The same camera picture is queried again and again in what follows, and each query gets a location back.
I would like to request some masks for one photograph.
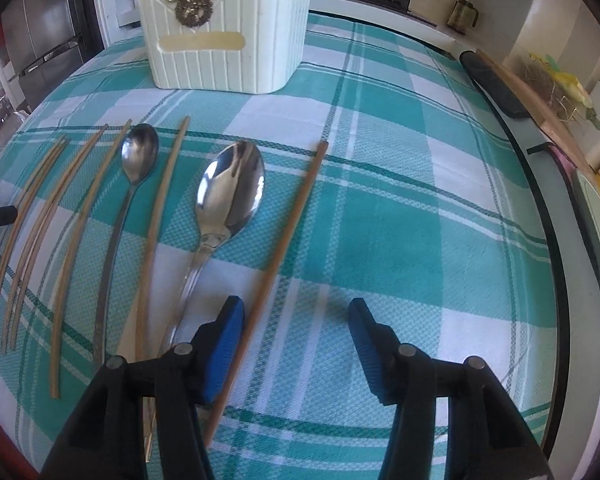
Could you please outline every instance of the stainless steel spoon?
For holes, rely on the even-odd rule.
[[[264,163],[253,142],[241,140],[227,146],[206,168],[196,196],[200,242],[191,259],[180,299],[158,355],[165,353],[173,344],[203,267],[213,252],[237,235],[253,217],[260,206],[263,189]]]
[[[113,278],[113,267],[116,261],[116,252],[122,236],[122,227],[125,224],[126,214],[131,206],[131,201],[138,186],[149,176],[158,157],[158,134],[150,124],[136,124],[122,143],[122,170],[129,179],[129,189],[125,200],[120,207],[118,218],[113,226],[109,239],[107,256],[104,259],[102,274],[100,275],[100,290],[98,291],[98,306],[96,308],[96,323],[93,329],[93,366],[95,370],[104,363],[105,341],[107,326],[107,307],[109,306],[109,292]]]

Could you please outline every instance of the wooden cutting board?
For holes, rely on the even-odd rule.
[[[554,142],[571,159],[595,190],[598,180],[593,168],[587,162],[582,150],[571,136],[564,123],[558,118],[549,105],[522,79],[491,56],[481,50],[476,54],[504,81],[531,115],[533,121],[542,132]]]

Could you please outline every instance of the screw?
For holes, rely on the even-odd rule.
[[[125,360],[122,357],[119,355],[114,355],[113,357],[107,359],[107,368],[109,370],[115,370],[116,368],[120,368],[124,362]]]
[[[409,343],[405,343],[398,346],[398,354],[404,357],[413,357],[414,355],[416,355],[417,351],[418,349],[415,346],[410,345]]]
[[[468,357],[466,363],[471,368],[475,368],[476,370],[482,370],[487,365],[487,363],[484,362],[484,359],[478,357],[477,355],[472,355],[471,357]]]
[[[178,343],[173,351],[177,355],[188,355],[193,351],[193,346],[191,346],[189,343]]]

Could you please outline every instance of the spoon handle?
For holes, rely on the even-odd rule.
[[[180,322],[182,321],[182,317],[184,316],[184,312],[187,309],[187,303],[189,303],[189,298],[193,292],[193,288],[198,282],[198,278],[202,273],[202,269],[205,267],[215,250],[216,247],[201,243],[196,249],[196,252],[193,253],[193,256],[191,257],[191,263],[189,264],[189,271],[187,272],[184,284],[182,285],[182,291],[180,292],[180,299],[178,300],[178,304],[171,315],[171,320],[167,330],[164,333],[162,342],[160,343],[158,357],[163,355],[167,350],[169,350],[169,348],[171,348],[171,345],[173,345],[173,340],[176,336],[176,332],[178,331]],[[144,456],[145,460],[149,462],[151,458],[155,427],[155,401],[154,399],[147,399],[147,401],[146,408],[148,411],[148,417],[145,419],[144,426]]]
[[[93,368],[98,371],[105,359],[105,340],[107,336],[107,307],[109,306],[109,293],[113,279],[113,267],[116,262],[116,253],[122,236],[122,227],[125,224],[126,214],[133,200],[138,186],[129,186],[125,201],[120,207],[118,218],[113,225],[113,232],[109,239],[107,256],[104,259],[102,274],[100,275],[100,290],[98,291],[98,306],[96,307],[96,323],[93,327]]]
[[[187,272],[187,277],[182,285],[180,299],[178,300],[178,304],[171,316],[171,321],[169,322],[167,330],[164,333],[164,337],[162,338],[162,343],[160,344],[160,349],[158,350],[158,357],[171,348],[176,331],[178,330],[178,326],[182,321],[182,317],[184,316],[184,312],[187,308],[187,303],[189,302],[189,298],[193,292],[193,288],[198,282],[198,278],[202,273],[202,269],[205,267],[215,250],[215,247],[211,247],[206,244],[200,244],[196,249],[196,252],[193,253],[191,263],[189,264],[189,272]]]

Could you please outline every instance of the blue gripper pad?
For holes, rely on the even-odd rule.
[[[197,351],[198,370],[202,373],[202,402],[213,402],[229,370],[244,324],[244,303],[229,296],[215,321],[200,326],[192,345]]]
[[[392,384],[391,366],[400,340],[395,332],[376,323],[362,298],[349,303],[349,331],[371,393],[385,406],[396,404],[398,391]]]

